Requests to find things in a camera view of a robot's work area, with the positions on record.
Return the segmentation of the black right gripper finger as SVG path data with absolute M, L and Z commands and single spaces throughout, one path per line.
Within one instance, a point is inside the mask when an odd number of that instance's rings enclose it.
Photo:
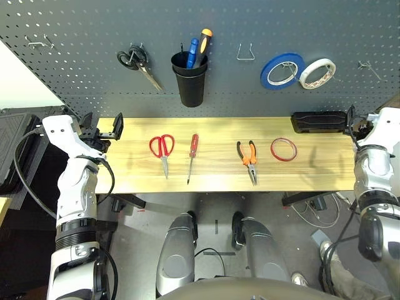
M 344 127 L 345 135 L 350 136 L 353 133 L 354 105 L 351 105 L 346 113 L 346 123 Z

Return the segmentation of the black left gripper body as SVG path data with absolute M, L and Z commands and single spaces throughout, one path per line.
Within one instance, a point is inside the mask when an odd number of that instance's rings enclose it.
M 107 153 L 111 140 L 114 137 L 112 132 L 100 132 L 98 128 L 81 128 L 82 134 L 79 138 L 89 147 L 102 153 Z

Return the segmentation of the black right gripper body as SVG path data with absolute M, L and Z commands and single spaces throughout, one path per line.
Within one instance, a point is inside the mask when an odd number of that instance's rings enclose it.
M 365 117 L 354 117 L 352 123 L 352 134 L 350 137 L 353 141 L 364 139 L 373 129 L 373 124 Z

